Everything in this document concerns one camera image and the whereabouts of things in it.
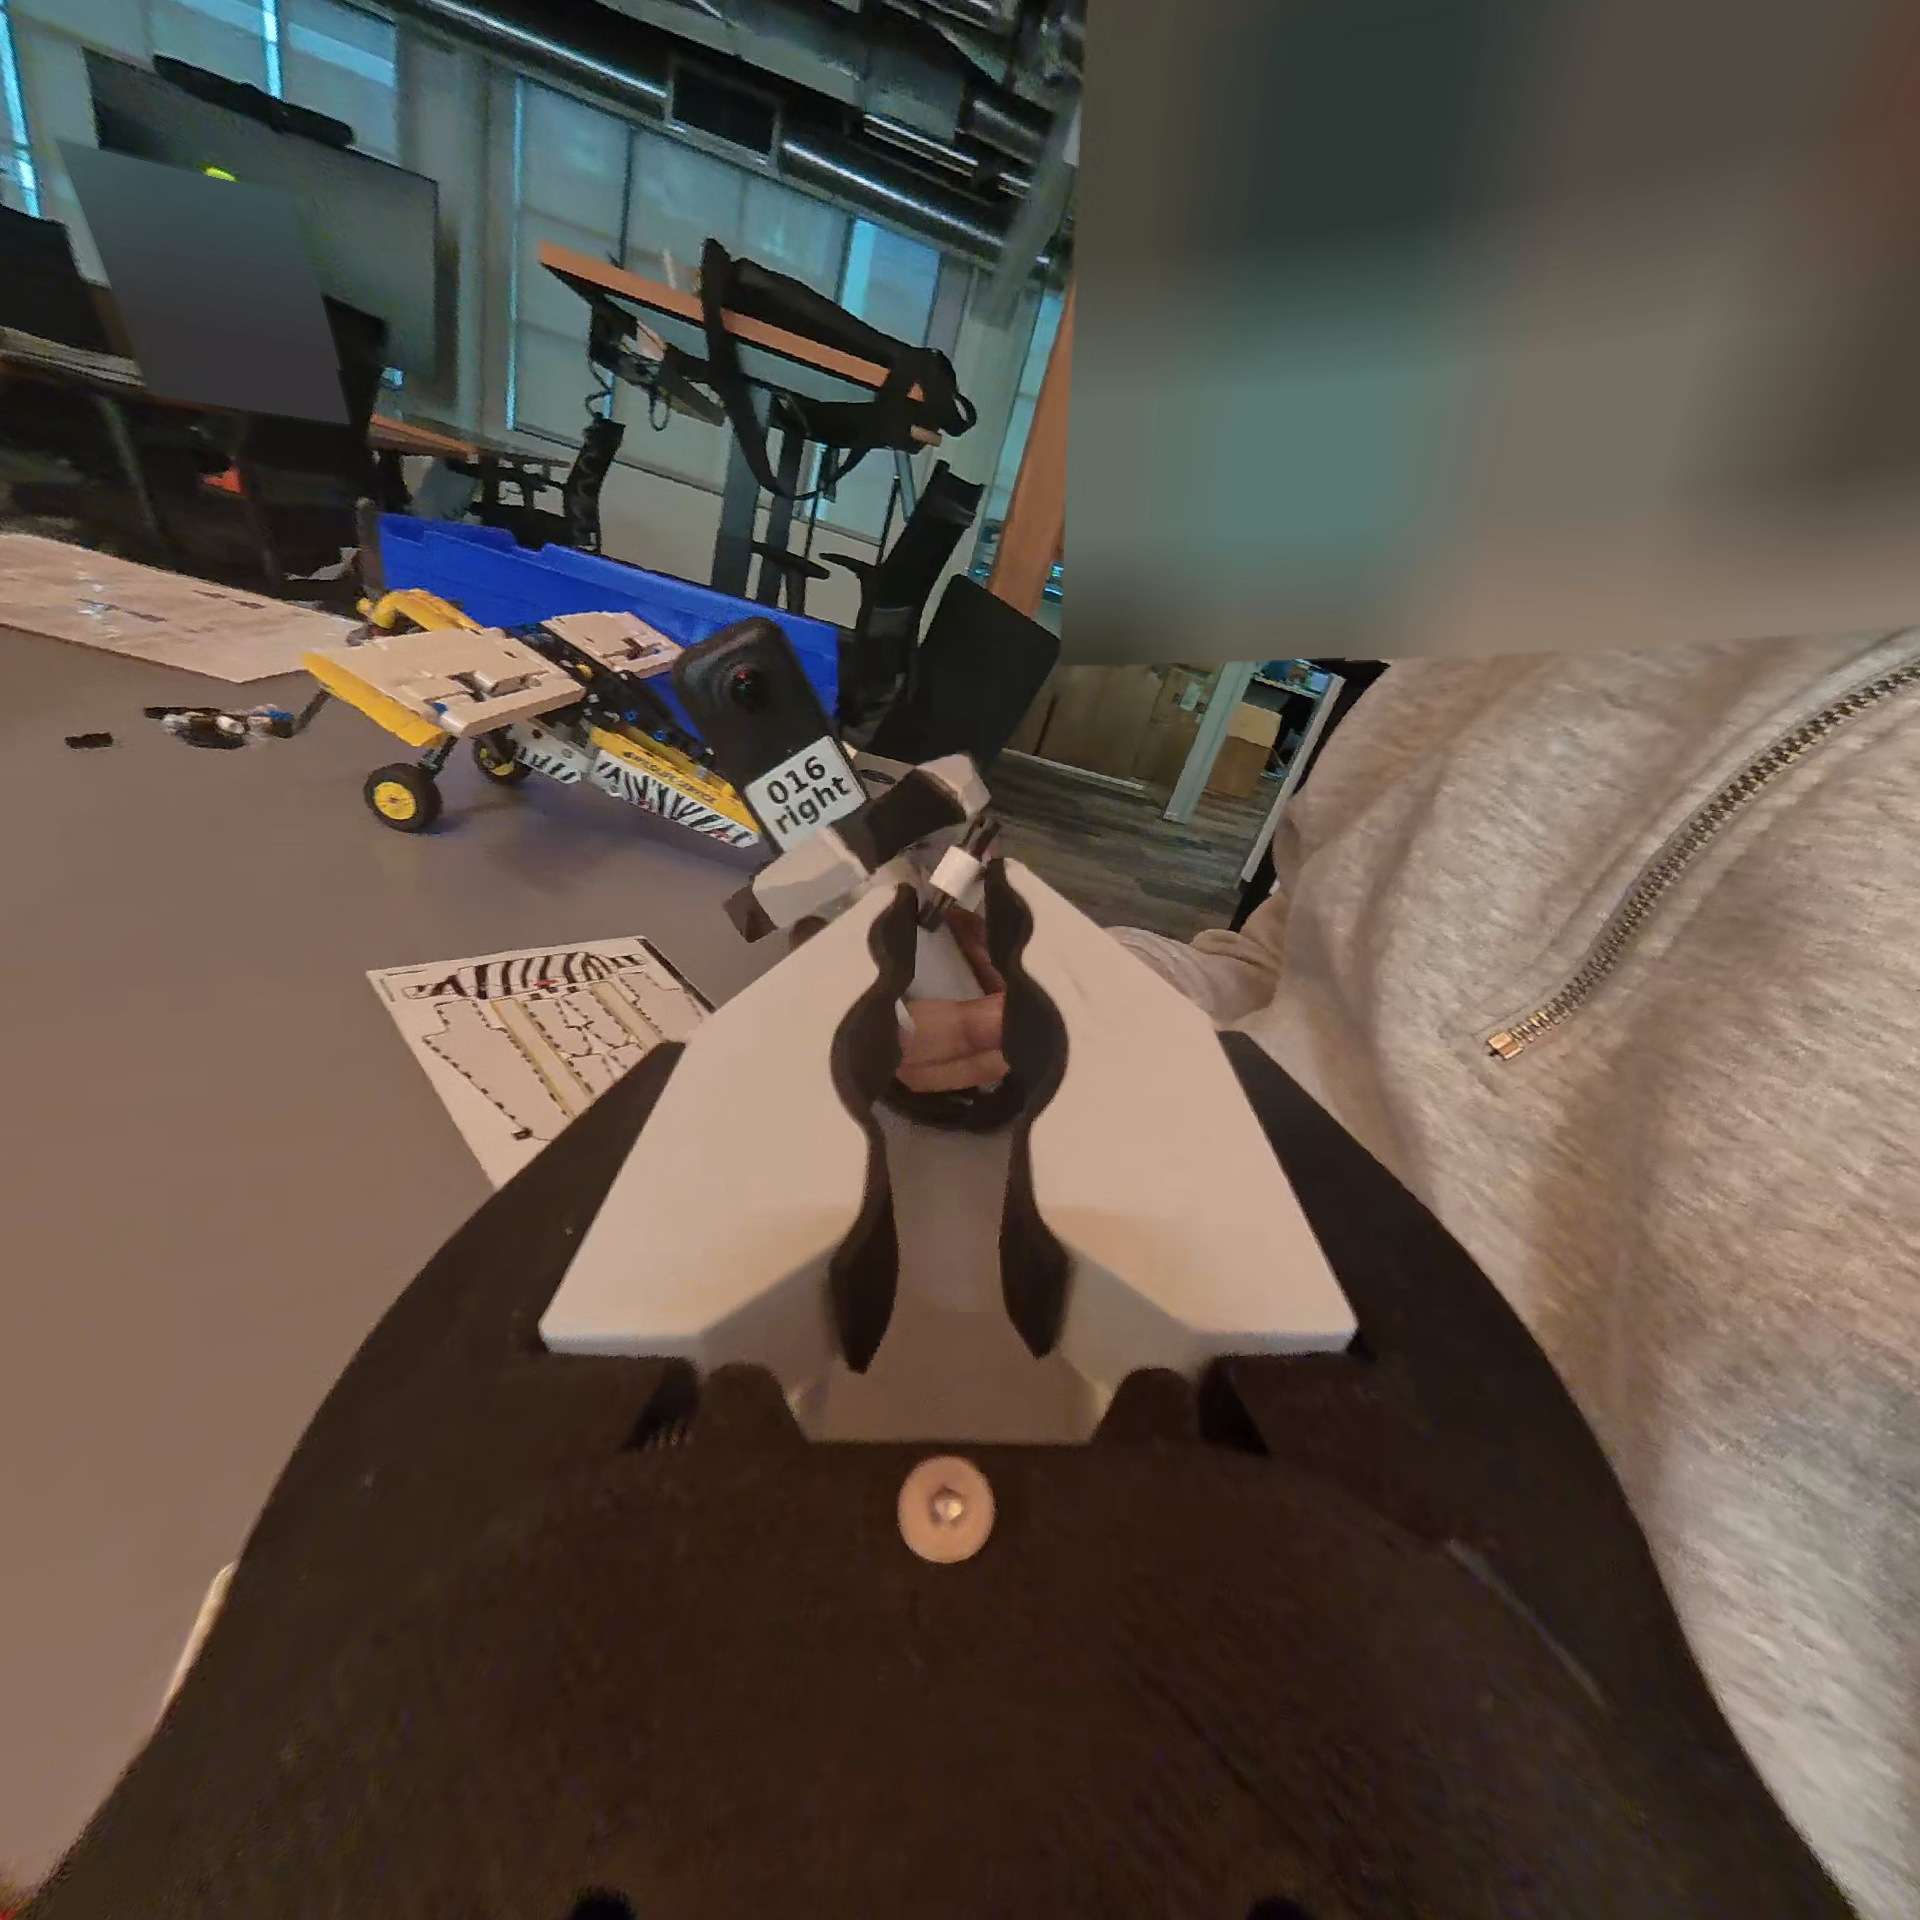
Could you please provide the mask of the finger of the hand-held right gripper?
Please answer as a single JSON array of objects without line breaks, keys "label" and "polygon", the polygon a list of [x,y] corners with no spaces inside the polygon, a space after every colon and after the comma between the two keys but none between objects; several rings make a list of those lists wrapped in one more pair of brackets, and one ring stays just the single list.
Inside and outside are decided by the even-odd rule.
[{"label": "finger of the hand-held right gripper", "polygon": [[806,836],[727,897],[727,926],[757,944],[795,934],[805,922],[837,922],[871,890],[881,866],[884,859],[863,855],[847,836]]},{"label": "finger of the hand-held right gripper", "polygon": [[988,790],[971,754],[925,762],[881,797],[881,863],[941,863],[988,819]]}]

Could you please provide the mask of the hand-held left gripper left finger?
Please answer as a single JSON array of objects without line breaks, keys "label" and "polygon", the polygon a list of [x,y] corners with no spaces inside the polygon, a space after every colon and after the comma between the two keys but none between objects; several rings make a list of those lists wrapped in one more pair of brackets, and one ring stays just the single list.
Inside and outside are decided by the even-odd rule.
[{"label": "hand-held left gripper left finger", "polygon": [[871,1370],[901,1271],[877,1109],[916,965],[919,897],[881,884],[692,1031],[543,1313],[550,1352],[756,1366],[786,1400]]}]

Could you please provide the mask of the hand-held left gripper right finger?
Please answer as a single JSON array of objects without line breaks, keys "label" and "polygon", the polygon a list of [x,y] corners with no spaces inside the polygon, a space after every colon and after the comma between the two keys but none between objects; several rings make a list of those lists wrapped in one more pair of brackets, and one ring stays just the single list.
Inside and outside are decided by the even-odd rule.
[{"label": "hand-held left gripper right finger", "polygon": [[985,1443],[1085,1443],[1137,1373],[1344,1356],[1360,1317],[1196,1003],[1016,859],[985,876],[1004,1061],[1021,1097]]}]

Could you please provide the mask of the small white lego connector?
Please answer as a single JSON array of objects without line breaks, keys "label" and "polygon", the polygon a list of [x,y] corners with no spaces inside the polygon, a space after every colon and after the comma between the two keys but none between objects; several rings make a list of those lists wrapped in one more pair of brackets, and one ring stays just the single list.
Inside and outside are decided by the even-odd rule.
[{"label": "small white lego connector", "polygon": [[984,901],[984,873],[995,855],[1000,819],[994,812],[978,818],[955,845],[947,845],[921,890],[921,926],[929,932],[947,926],[955,915],[973,917]]}]

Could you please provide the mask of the yellow lego vehicle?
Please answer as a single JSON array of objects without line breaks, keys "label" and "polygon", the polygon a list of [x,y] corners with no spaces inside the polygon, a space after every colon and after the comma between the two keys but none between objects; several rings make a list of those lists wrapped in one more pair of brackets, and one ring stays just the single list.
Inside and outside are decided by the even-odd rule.
[{"label": "yellow lego vehicle", "polygon": [[714,845],[757,845],[747,805],[667,700],[683,645],[640,614],[500,631],[425,588],[365,599],[360,614],[356,637],[307,655],[305,671],[323,700],[412,748],[364,783],[383,826],[431,834],[442,767],[469,750],[493,786],[579,783]]}]

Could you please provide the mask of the person's right hand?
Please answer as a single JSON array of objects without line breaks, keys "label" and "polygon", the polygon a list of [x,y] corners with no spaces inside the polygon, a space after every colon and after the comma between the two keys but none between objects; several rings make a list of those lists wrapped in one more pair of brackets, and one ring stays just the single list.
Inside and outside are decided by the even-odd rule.
[{"label": "person's right hand", "polygon": [[919,1095],[988,1091],[1006,1081],[1004,996],[905,1003],[897,1085]]}]

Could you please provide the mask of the blue plastic bin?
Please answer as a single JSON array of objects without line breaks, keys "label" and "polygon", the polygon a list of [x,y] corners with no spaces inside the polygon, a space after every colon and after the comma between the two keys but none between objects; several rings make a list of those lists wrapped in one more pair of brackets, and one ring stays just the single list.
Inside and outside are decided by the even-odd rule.
[{"label": "blue plastic bin", "polygon": [[522,549],[503,528],[417,516],[379,516],[384,584],[425,588],[483,626],[519,631],[584,612],[631,612],[692,647],[769,619],[791,639],[828,719],[837,719],[843,631],[823,619],[756,603],[676,575],[597,559],[566,545]]}]

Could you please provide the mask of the tilted wooden top standing desk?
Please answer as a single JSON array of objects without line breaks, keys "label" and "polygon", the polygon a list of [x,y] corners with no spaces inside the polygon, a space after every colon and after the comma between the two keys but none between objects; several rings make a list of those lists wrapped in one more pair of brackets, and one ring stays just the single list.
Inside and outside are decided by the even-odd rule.
[{"label": "tilted wooden top standing desk", "polygon": [[867,401],[881,385],[881,371],[837,351],[818,351],[757,320],[733,320],[756,417],[764,428],[769,472],[757,473],[747,460],[750,455],[734,446],[722,398],[708,389],[700,268],[692,289],[683,292],[556,243],[539,244],[539,268],[584,301],[588,367],[606,389],[631,389],[646,398],[654,425],[683,415],[727,436],[722,522],[708,570],[711,588],[724,594],[750,594],[764,603],[805,612],[806,584],[832,570],[810,551],[795,551],[795,520],[810,503],[839,492],[847,477],[869,458],[895,460],[897,487],[908,487],[911,460],[921,451],[957,441],[919,432],[911,451],[869,451],[856,465],[805,441],[791,417],[800,397],[812,401]]}]

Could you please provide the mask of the black mesh office chair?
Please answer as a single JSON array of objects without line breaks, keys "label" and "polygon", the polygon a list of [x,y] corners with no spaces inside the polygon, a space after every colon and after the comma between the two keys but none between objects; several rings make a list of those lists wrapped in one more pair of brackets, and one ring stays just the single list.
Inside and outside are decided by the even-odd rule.
[{"label": "black mesh office chair", "polygon": [[858,612],[839,631],[839,668],[851,674],[858,657],[897,671],[921,637],[925,612],[934,588],[957,554],[961,540],[973,528],[984,485],[957,477],[945,460],[931,472],[897,543],[874,563],[847,551],[825,551],[825,570],[851,573],[858,581]]}]

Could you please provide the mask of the zebra print sticker sheet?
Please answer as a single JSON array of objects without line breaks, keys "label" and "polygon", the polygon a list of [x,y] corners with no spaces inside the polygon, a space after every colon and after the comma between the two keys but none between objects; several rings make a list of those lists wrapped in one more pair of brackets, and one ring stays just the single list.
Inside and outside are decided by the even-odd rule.
[{"label": "zebra print sticker sheet", "polygon": [[379,966],[365,981],[493,1189],[711,1012],[637,934]]}]

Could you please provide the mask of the cardboard box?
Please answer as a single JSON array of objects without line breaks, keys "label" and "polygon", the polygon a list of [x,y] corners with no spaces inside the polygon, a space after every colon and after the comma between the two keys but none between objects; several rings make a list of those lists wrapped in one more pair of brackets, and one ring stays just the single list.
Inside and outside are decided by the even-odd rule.
[{"label": "cardboard box", "polygon": [[1239,704],[1226,726],[1217,754],[1212,762],[1204,793],[1226,799],[1250,799],[1278,750],[1279,732],[1279,708],[1258,708],[1250,704]]}]

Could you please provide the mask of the large dark monitor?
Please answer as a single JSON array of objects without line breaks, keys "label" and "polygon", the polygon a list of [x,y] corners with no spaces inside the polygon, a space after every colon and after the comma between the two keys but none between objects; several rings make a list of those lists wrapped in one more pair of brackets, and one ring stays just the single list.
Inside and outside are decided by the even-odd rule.
[{"label": "large dark monitor", "polygon": [[95,142],[61,160],[150,393],[350,425],[350,380],[434,380],[439,186],[86,52]]}]

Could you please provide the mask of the printed instruction sheet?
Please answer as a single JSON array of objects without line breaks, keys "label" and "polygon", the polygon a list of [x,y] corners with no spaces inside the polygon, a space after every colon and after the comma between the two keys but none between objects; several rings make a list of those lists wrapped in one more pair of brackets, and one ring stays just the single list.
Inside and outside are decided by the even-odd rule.
[{"label": "printed instruction sheet", "polygon": [[5,535],[5,626],[227,685],[305,671],[356,622],[37,535]]}]

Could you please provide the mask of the black video bar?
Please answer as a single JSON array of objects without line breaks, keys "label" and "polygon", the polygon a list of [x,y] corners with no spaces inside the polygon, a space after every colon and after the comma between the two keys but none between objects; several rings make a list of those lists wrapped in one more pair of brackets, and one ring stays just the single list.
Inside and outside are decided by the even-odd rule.
[{"label": "black video bar", "polygon": [[247,117],[253,123],[271,129],[279,133],[307,138],[331,151],[356,149],[356,133],[346,120],[313,108],[290,106],[262,84],[235,83],[170,55],[153,55],[153,72],[160,83],[170,83],[183,94],[210,108]]}]

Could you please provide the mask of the white shelf frame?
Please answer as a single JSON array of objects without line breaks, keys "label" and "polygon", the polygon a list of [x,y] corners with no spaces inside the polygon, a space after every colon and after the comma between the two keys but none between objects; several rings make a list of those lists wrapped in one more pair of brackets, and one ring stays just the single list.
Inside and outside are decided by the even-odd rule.
[{"label": "white shelf frame", "polygon": [[1239,704],[1285,713],[1285,732],[1264,782],[1279,782],[1274,786],[1271,808],[1278,808],[1285,797],[1294,797],[1306,782],[1325,734],[1334,732],[1337,706],[1344,685],[1344,674],[1340,674],[1334,664],[1312,661],[1226,664],[1207,674],[1188,671],[1182,691],[1196,693],[1196,704],[1182,713],[1193,714],[1193,728],[1166,782],[1162,819],[1188,823],[1197,812],[1197,805],[1212,797],[1204,793],[1204,782]]}]

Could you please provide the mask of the wooden post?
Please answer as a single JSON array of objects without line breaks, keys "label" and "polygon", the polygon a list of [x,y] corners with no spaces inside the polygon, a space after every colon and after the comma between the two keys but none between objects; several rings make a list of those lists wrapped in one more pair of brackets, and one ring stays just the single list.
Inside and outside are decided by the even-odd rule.
[{"label": "wooden post", "polygon": [[1074,294],[1068,283],[985,578],[985,592],[1024,619],[1037,619],[1044,581],[1066,551]]}]

